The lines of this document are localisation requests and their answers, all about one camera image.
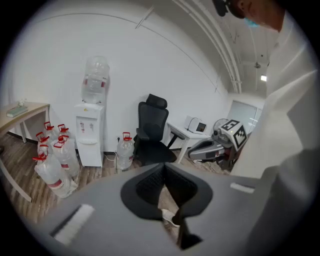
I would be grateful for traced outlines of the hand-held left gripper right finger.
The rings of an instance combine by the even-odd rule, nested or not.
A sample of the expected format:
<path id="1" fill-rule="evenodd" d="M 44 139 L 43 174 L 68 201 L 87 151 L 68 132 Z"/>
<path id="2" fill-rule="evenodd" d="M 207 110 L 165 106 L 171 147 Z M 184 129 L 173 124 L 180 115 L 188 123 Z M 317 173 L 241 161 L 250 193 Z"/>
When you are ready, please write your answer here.
<path id="1" fill-rule="evenodd" d="M 270 175 L 249 178 L 165 164 L 165 185 L 179 206 L 184 256 L 247 256 L 249 236 L 270 193 Z"/>

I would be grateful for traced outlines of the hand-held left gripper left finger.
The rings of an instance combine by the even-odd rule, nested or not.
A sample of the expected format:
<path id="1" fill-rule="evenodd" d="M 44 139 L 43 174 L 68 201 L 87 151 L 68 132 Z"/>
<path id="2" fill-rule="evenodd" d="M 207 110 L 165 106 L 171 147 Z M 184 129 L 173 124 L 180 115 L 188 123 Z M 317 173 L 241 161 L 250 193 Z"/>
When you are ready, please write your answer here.
<path id="1" fill-rule="evenodd" d="M 57 205 L 32 235 L 53 256 L 178 256 L 158 207 L 169 163 L 94 181 Z"/>

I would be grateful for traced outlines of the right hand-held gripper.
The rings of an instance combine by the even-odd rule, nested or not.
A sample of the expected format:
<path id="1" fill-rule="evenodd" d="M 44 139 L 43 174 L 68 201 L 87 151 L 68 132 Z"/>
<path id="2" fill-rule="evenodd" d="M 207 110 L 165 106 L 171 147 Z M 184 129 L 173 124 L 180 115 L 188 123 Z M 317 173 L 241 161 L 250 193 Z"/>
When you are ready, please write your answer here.
<path id="1" fill-rule="evenodd" d="M 232 170 L 248 140 L 247 132 L 244 125 L 234 119 L 215 125 L 213 139 L 198 141 L 187 155 L 192 160 L 214 159 L 222 170 Z"/>

